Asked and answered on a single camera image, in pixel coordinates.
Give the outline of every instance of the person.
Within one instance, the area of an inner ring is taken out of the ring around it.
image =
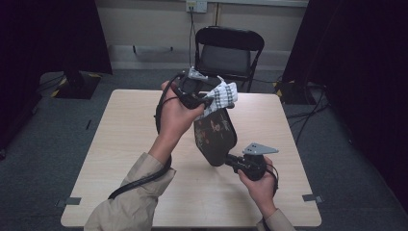
[[[176,97],[171,88],[166,93],[167,102],[163,106],[160,133],[154,140],[150,150],[137,159],[132,166],[122,186],[151,175],[162,169],[176,147],[178,141],[189,130],[195,118],[202,115],[204,105],[190,110]],[[158,198],[164,193],[175,175],[170,169],[157,180],[148,182],[128,192],[118,195],[115,199],[107,199],[100,203],[89,216],[84,230],[150,230]],[[261,180],[252,182],[239,171],[242,182],[248,187],[252,199],[258,206],[264,221],[270,230],[294,230],[286,217],[276,209],[272,198],[273,177],[265,175]],[[259,230],[265,228],[260,222]]]

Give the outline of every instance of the plaid cloth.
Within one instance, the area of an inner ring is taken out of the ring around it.
[[[197,117],[195,120],[203,118],[218,109],[226,108],[238,100],[237,85],[235,83],[226,84],[224,80],[217,76],[221,83],[211,90],[204,98],[212,97],[213,103],[210,107],[204,110],[204,114]]]

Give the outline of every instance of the wall socket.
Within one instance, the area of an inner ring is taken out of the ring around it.
[[[186,1],[186,12],[194,13],[206,13],[207,2],[206,1]]]

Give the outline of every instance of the sleeve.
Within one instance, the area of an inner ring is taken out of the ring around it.
[[[279,209],[269,218],[265,219],[265,223],[270,231],[295,231],[291,222]],[[262,221],[259,221],[256,226],[258,231],[267,231]]]
[[[121,185],[151,175],[161,168],[163,165],[159,161],[143,153]],[[155,181],[124,192],[115,199],[105,200],[93,210],[84,230],[150,230],[158,197],[166,190],[174,174],[175,170],[170,169]]]

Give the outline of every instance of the light wood tabletop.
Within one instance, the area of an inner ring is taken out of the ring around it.
[[[62,225],[83,227],[92,210],[116,190],[142,152],[157,136],[156,106],[159,90],[115,90],[108,102],[89,153],[70,197],[79,205],[66,205]],[[252,142],[279,149],[268,154],[279,172],[275,204],[294,226],[321,223],[303,164],[294,144],[279,98],[274,94],[239,93],[228,110],[237,132],[230,151],[242,155]],[[159,198],[154,227],[253,227],[261,214],[238,174],[229,166],[212,167],[195,145],[193,126],[172,153],[177,173]]]

